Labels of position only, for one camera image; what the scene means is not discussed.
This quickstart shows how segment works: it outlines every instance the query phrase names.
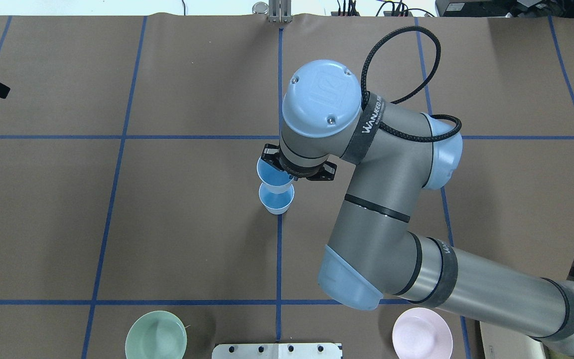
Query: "stacked cup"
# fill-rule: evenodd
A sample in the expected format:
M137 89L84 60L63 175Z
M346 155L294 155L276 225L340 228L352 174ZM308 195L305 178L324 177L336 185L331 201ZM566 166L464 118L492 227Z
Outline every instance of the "stacked cup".
M285 213L294 196L291 184L293 176L285 171L276 170L262 159L258 159L256 171L262 181L258 189L260 202L271 214Z

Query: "white metal plate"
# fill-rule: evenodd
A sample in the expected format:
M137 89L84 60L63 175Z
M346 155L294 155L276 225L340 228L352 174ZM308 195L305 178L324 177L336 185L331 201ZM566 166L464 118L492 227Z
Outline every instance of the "white metal plate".
M218 345L212 351L212 359L342 359L342 344Z

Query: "metal mount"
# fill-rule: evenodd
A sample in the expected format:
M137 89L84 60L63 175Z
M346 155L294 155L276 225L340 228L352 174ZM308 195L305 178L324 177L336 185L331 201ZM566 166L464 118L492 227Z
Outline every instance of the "metal mount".
M212 359L342 359L340 343L218 345Z
M269 22L291 22L291 0L269 0Z

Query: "light blue cup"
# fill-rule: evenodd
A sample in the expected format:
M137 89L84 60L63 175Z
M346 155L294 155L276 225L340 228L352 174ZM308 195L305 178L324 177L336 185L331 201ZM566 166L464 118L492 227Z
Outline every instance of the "light blue cup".
M294 196L293 184L289 184L287 191L283 193L272 193L266 184L260 184L258 197L265 208L271 214L283 214L289 209Z
M126 338L127 359L182 359L187 332L180 319L166 311L147 313L130 328Z
M256 171L260 180L271 193L283 193L289 190L289 186L293 182L293 177L289 173L276 170L262 159L258 159Z

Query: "light blue joint cover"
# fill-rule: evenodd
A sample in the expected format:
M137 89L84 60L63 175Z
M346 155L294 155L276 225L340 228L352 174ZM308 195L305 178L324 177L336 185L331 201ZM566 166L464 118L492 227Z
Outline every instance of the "light blue joint cover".
M446 134L453 129L453 126L444 123L440 120L423 113L429 121L431 127L431 134L433 136ZM430 190L438 190L442 188L453 175L453 171L460 164L462 157L462 135L458 132L455 136L448 139L437 141L433 143L433 165L431 166L431 174L429 181L425 184L424 188Z
M283 118L301 136L329 137L358 117L361 101L360 84L347 66L316 60L303 65L289 79Z
M318 273L318 284L331 298L361 311L373 311L383 298L381 291L328 245Z

